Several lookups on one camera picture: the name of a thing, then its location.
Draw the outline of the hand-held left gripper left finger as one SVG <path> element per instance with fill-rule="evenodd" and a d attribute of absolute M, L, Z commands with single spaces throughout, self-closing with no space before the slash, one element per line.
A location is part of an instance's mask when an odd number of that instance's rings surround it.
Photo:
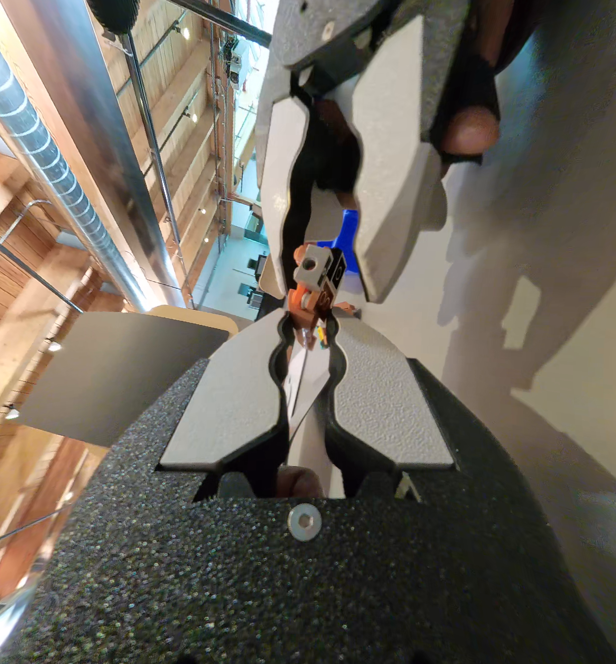
<path fill-rule="evenodd" d="M 163 469 L 223 470 L 244 459 L 276 470 L 289 452 L 283 381 L 293 341 L 287 311 L 272 311 L 208 360 L 160 459 Z"/>

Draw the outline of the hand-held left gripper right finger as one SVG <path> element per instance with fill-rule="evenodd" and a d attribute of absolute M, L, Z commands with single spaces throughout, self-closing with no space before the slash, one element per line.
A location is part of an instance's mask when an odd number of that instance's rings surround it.
<path fill-rule="evenodd" d="M 449 469 L 445 436 L 408 358 L 362 320 L 337 310 L 330 341 L 330 412 L 335 432 L 374 467 Z"/>

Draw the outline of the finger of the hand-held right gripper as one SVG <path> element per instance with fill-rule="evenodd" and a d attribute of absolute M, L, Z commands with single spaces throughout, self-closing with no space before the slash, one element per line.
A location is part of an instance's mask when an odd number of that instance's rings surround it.
<path fill-rule="evenodd" d="M 393 290 L 420 234 L 445 226 L 442 163 L 429 131 L 447 75 L 448 19 L 418 13 L 383 38 L 354 84 L 354 254 L 370 303 Z"/>
<path fill-rule="evenodd" d="M 263 222 L 281 297 L 296 286 L 294 252 L 304 244 L 313 184 L 311 116 L 298 98 L 273 104 L 261 184 Z"/>

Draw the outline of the blue plastic bin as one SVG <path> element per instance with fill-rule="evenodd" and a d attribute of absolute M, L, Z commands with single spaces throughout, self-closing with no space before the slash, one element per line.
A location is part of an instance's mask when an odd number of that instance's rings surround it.
<path fill-rule="evenodd" d="M 358 228 L 358 220 L 357 210 L 344 210 L 343 223 L 338 236 L 331 241 L 323 240 L 316 243 L 319 247 L 339 249 L 346 261 L 346 273 L 357 276 L 360 274 L 360 271 L 354 254 L 354 239 Z"/>

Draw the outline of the small orange brown brick assembly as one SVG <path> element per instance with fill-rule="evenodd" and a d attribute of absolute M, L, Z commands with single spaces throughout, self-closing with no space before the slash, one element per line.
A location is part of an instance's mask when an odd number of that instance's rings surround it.
<path fill-rule="evenodd" d="M 354 305 L 336 302 L 346 272 L 346 261 L 339 249 L 307 243 L 298 247 L 293 257 L 296 286 L 288 291 L 287 307 L 296 333 L 308 321 L 334 307 L 361 318 L 361 311 Z"/>

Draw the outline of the brown notched brick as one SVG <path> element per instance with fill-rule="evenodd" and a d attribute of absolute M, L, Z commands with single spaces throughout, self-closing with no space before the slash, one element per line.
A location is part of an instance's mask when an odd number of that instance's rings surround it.
<path fill-rule="evenodd" d="M 328 325 L 333 318 L 334 309 L 325 310 L 297 331 L 297 340 L 307 352 L 327 350 L 331 347 L 332 335 Z"/>

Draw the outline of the grey desk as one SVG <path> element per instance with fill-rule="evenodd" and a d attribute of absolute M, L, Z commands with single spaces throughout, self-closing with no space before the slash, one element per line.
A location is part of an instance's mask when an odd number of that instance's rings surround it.
<path fill-rule="evenodd" d="M 501 138 L 445 178 L 383 304 L 339 300 L 494 433 L 616 649 L 616 1 L 546 1 L 497 78 Z"/>

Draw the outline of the person's left hand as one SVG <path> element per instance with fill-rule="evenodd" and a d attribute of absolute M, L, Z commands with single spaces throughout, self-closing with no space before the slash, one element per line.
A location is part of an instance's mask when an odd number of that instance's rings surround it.
<path fill-rule="evenodd" d="M 277 472 L 275 497 L 322 499 L 325 494 L 319 476 L 312 469 L 285 465 Z"/>

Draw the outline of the black board with tan rim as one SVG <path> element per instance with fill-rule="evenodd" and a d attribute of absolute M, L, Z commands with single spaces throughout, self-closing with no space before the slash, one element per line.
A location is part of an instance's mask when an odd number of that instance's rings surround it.
<path fill-rule="evenodd" d="M 178 378 L 239 332 L 230 317 L 170 305 L 81 315 L 18 423 L 111 447 Z"/>

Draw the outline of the black pole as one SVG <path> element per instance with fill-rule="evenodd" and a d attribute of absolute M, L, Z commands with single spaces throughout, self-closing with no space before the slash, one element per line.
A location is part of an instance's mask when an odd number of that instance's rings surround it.
<path fill-rule="evenodd" d="M 114 35 L 122 35 L 130 32 L 139 15 L 146 15 L 148 8 L 153 7 L 156 1 L 87 1 L 87 4 L 105 30 Z M 171 1 L 171 4 L 194 12 L 232 34 L 244 37 L 264 48 L 270 48 L 270 33 L 205 1 Z"/>

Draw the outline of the smooth silver duct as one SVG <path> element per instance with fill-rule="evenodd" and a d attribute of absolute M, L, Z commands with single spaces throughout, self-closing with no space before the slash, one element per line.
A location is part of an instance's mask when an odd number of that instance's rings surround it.
<path fill-rule="evenodd" d="M 2 1 L 153 295 L 184 308 L 146 182 L 85 1 Z"/>

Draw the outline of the spiral silver ventilation duct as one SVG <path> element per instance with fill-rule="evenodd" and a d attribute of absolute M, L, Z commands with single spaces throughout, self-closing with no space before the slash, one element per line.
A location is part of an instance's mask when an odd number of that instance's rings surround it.
<path fill-rule="evenodd" d="M 137 311 L 149 311 L 149 298 L 1 51 L 0 124 L 22 162 L 53 196 L 76 236 L 109 273 L 123 296 Z"/>

